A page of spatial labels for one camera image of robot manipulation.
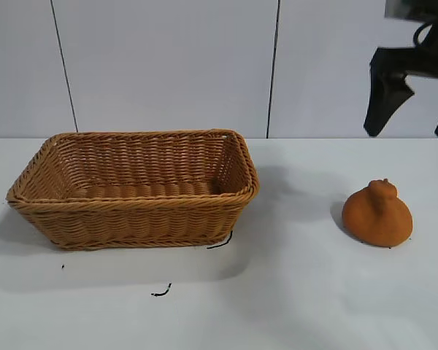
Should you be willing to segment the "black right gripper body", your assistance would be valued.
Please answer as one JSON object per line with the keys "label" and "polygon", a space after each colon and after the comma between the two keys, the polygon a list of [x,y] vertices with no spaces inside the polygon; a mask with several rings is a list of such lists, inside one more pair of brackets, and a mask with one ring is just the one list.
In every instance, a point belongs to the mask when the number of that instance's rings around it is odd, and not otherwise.
{"label": "black right gripper body", "polygon": [[424,23],[414,33],[411,47],[379,47],[370,69],[438,79],[438,22]]}

